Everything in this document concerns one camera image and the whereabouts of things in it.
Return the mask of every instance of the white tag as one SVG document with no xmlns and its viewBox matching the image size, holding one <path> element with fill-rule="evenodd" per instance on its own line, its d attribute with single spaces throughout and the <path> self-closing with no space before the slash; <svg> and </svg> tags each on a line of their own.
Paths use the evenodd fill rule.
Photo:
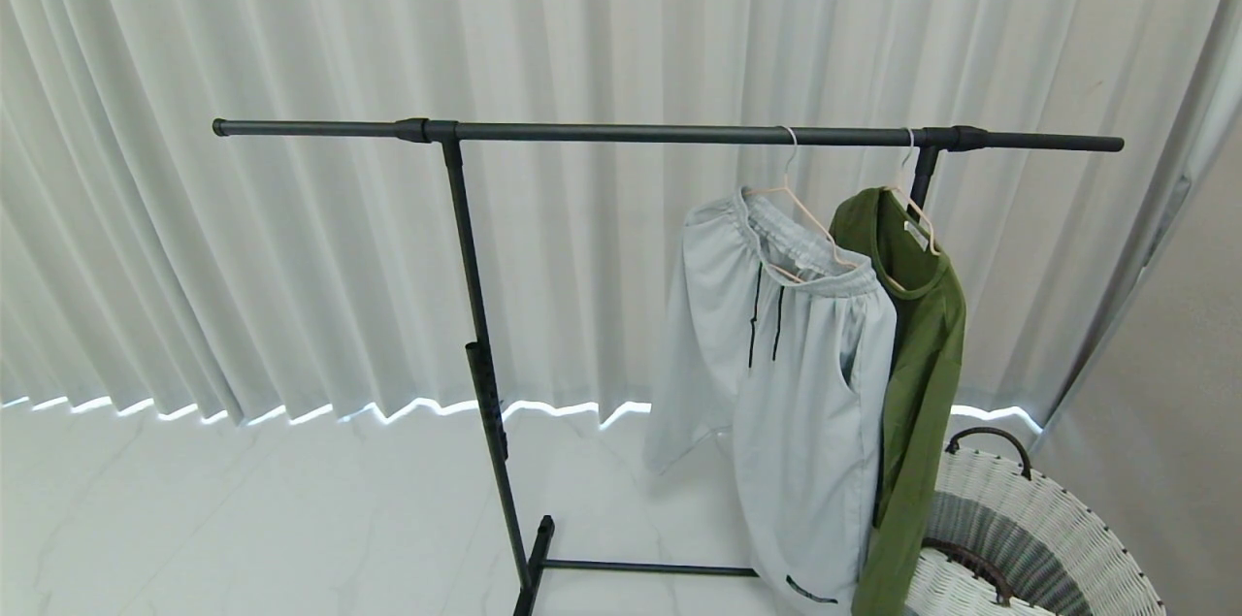
<svg viewBox="0 0 1242 616">
<path fill-rule="evenodd" d="M 928 237 L 923 235 L 923 231 L 920 231 L 918 226 L 907 221 L 905 232 L 909 232 L 910 237 L 913 237 L 914 241 L 918 241 L 920 250 L 928 248 Z"/>
</svg>

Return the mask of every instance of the laundry basket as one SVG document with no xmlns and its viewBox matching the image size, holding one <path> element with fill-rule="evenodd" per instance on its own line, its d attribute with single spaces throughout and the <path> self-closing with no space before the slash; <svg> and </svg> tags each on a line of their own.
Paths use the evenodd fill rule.
<svg viewBox="0 0 1242 616">
<path fill-rule="evenodd" d="M 1005 437 L 1017 447 L 1022 462 L 974 450 L 961 451 L 960 440 L 976 433 Z M 919 559 L 922 575 L 915 573 L 907 599 L 908 610 L 919 616 L 1166 614 L 1151 582 L 1108 525 L 1059 484 L 1032 471 L 1026 450 L 1002 430 L 974 427 L 949 441 L 940 458 L 927 537 L 933 543 L 960 546 L 995 566 L 1012 590 L 1012 602 L 1017 607 L 986 611 L 987 607 L 1005 609 L 995 606 L 1000 599 L 991 594 L 990 586 L 975 580 L 970 570 L 958 564 L 940 565 L 944 559 L 924 549 Z M 956 602 L 945 602 L 943 607 L 933 604 L 928 590 L 953 591 L 946 580 L 960 585 L 955 587 L 959 591 L 972 590 L 976 599 L 964 601 L 979 610 L 966 611 Z M 977 602 L 989 601 L 989 595 L 992 604 L 980 606 Z M 1028 604 L 1037 611 L 1020 610 Z"/>
</svg>

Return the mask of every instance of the black metal clothing rack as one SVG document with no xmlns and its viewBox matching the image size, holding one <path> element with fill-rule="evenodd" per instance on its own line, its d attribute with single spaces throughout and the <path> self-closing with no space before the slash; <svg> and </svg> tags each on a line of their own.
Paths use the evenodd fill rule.
<svg viewBox="0 0 1242 616">
<path fill-rule="evenodd" d="M 350 138 L 395 138 L 412 143 L 438 143 L 448 169 L 457 238 L 469 293 L 476 342 L 466 345 L 474 396 L 483 420 L 483 435 L 492 460 L 492 472 L 501 497 L 501 509 L 509 533 L 509 546 L 517 566 L 520 591 L 514 616 L 529 616 L 539 592 L 544 570 L 605 570 L 622 573 L 664 573 L 681 575 L 718 575 L 754 578 L 750 568 L 712 565 L 669 565 L 658 563 L 617 563 L 549 558 L 548 549 L 556 524 L 545 514 L 539 523 L 535 543 L 528 556 L 522 541 L 518 512 L 505 462 L 509 458 L 501 400 L 497 395 L 492 346 L 483 309 L 483 287 L 474 253 L 474 235 L 466 200 L 466 175 L 462 169 L 463 139 L 514 139 L 515 142 L 595 142 L 595 143 L 696 143 L 696 144 L 790 144 L 792 135 L 782 127 L 669 127 L 609 124 L 474 124 L 436 119 L 400 122 L 227 122 L 216 119 L 211 129 L 217 135 L 350 135 Z M 974 127 L 925 129 L 822 129 L 795 127 L 797 144 L 837 144 L 841 147 L 919 147 L 910 199 L 923 205 L 940 152 L 958 153 L 980 148 L 1017 148 L 1117 153 L 1123 139 L 1112 135 L 1056 135 L 991 133 Z"/>
</svg>

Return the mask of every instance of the basket handle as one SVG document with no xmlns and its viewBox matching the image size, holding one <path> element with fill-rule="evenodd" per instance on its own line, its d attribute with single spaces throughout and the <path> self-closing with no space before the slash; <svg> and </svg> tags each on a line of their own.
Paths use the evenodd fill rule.
<svg viewBox="0 0 1242 616">
<path fill-rule="evenodd" d="M 1028 481 L 1031 479 L 1031 456 L 1026 452 L 1026 447 L 1022 446 L 1022 442 L 1017 441 L 1017 437 L 1005 430 L 997 430 L 996 427 L 971 427 L 969 430 L 959 431 L 956 435 L 953 435 L 953 438 L 949 440 L 949 446 L 944 447 L 945 453 L 958 453 L 958 450 L 961 447 L 961 443 L 959 443 L 960 440 L 963 437 L 969 437 L 970 435 L 997 435 L 999 437 L 1009 440 L 1009 442 L 1017 448 L 1017 455 L 1022 458 L 1022 477 Z"/>
<path fill-rule="evenodd" d="M 982 555 L 963 545 L 933 538 L 924 538 L 923 548 L 940 550 L 940 553 L 949 556 L 949 560 L 965 565 L 966 569 L 975 573 L 976 578 L 984 578 L 996 587 L 996 604 L 1000 606 L 1010 605 L 1010 599 L 1013 597 L 1013 589 L 1010 586 L 1009 580 L 1005 579 L 1005 575 L 994 564 L 985 560 Z"/>
</svg>

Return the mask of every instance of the elastic waistband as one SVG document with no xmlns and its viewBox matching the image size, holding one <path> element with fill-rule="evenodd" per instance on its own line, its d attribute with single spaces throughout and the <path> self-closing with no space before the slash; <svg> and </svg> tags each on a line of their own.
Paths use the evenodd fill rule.
<svg viewBox="0 0 1242 616">
<path fill-rule="evenodd" d="M 825 236 L 796 224 L 768 197 L 746 196 L 746 191 L 748 188 L 739 188 L 734 192 L 729 201 L 729 217 L 741 232 L 746 248 L 763 263 L 764 272 L 768 272 L 769 277 L 786 288 L 825 297 L 850 297 L 881 289 L 869 257 L 838 246 L 840 258 L 857 263 L 858 267 L 837 262 L 833 260 L 832 246 Z M 810 270 L 822 276 L 804 283 L 791 282 L 789 277 L 771 267 L 766 255 L 760 250 L 760 236 L 768 240 L 773 251 L 787 255 L 799 270 Z"/>
</svg>

